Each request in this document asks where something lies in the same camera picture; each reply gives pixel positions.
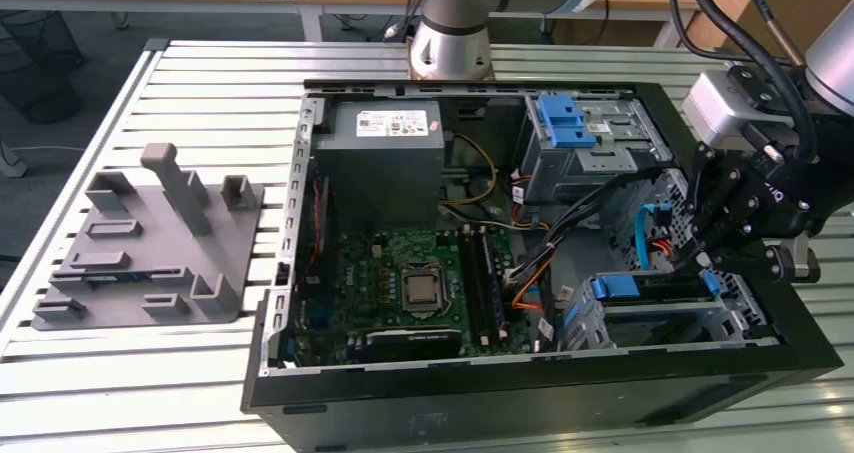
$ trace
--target power supply label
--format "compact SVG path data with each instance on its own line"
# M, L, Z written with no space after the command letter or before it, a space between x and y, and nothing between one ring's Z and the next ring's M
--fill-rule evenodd
M363 111L356 117L356 136L427 136L427 112Z

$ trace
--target metal slotted tabletop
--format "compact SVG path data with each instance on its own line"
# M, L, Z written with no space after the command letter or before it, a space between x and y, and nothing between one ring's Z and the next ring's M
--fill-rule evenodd
M648 81L674 102L698 73L720 67L680 50L495 46L499 80ZM289 451L239 410L256 302L275 272L288 158L301 82L405 78L401 46L173 41L145 51L0 295L0 451L240 453ZM148 142L179 147L205 183L245 174L265 186L243 313L236 322L38 332L32 307L83 223L83 186L95 171L139 166ZM834 216L811 243L820 285L799 293L846 366L770 391L694 425L592 432L469 445L488 451L851 451L854 448L854 217Z

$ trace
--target open computer tower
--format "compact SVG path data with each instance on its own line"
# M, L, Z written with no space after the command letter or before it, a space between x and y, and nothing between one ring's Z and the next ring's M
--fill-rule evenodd
M672 274L659 85L305 88L241 405L297 451L694 422L840 366L788 284Z

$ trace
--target motherboard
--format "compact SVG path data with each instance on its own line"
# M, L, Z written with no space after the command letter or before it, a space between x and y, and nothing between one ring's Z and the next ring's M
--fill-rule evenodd
M477 265L471 264L473 253L464 251L473 240L488 248L477 250L484 260ZM510 238L500 229L343 234L333 297L305 305L313 333L308 350L316 360L389 361L451 345L457 350L451 357L530 352L524 315L505 315L500 289L488 288L511 264Z

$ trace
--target green motherboard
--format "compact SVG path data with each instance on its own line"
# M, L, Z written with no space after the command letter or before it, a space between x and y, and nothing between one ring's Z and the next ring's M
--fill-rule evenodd
M500 341L484 345L472 337L469 305L455 230L383 231L344 234L337 244L329 329L345 335L315 335L312 351L325 364L348 364L361 341L359 332L443 328L461 332L460 357L527 353L524 315L507 316ZM495 272L512 264L510 237L487 235Z

